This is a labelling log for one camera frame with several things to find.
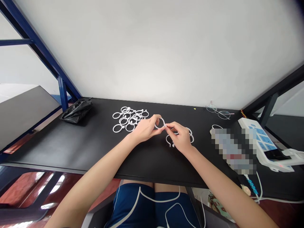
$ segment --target black plastic bag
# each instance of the black plastic bag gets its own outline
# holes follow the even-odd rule
[[[63,121],[76,124],[88,113],[92,105],[91,99],[81,98],[62,113],[59,118]]]

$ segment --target glasses lens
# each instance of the glasses lens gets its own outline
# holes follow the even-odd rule
[[[218,116],[219,116],[220,118],[222,118],[222,119],[229,119],[230,113],[227,112],[227,111],[220,111],[220,112],[218,113]]]
[[[213,104],[208,105],[207,110],[209,112],[215,112],[216,111],[216,106]]]

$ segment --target black metal leg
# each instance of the black metal leg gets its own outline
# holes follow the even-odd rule
[[[279,97],[279,94],[275,93],[274,95],[272,95],[271,97],[268,98],[266,105],[264,107],[264,110],[262,112],[262,115],[259,119],[259,123],[262,128],[264,128],[266,126],[266,123],[269,119],[271,111],[272,111],[278,97]]]
[[[24,173],[39,170],[17,167],[1,167],[0,170],[0,196]],[[27,208],[10,208],[9,205],[0,206],[0,225],[15,224],[29,221],[39,221],[44,218],[48,209],[41,209],[45,199],[57,184],[62,173],[56,172],[41,191],[35,202]]]

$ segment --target white wall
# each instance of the white wall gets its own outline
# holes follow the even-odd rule
[[[279,96],[272,113],[304,117],[304,82]]]
[[[240,109],[304,60],[290,0],[16,3],[88,97]]]
[[[0,13],[0,39],[21,39]],[[0,83],[41,85],[50,94],[59,94],[58,82],[28,45],[0,47]]]

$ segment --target eyeglasses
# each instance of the eyeglasses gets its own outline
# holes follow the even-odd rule
[[[230,113],[228,111],[217,111],[217,107],[210,102],[210,105],[205,106],[209,112],[215,112],[221,119],[229,119],[230,115],[234,115],[234,113]]]

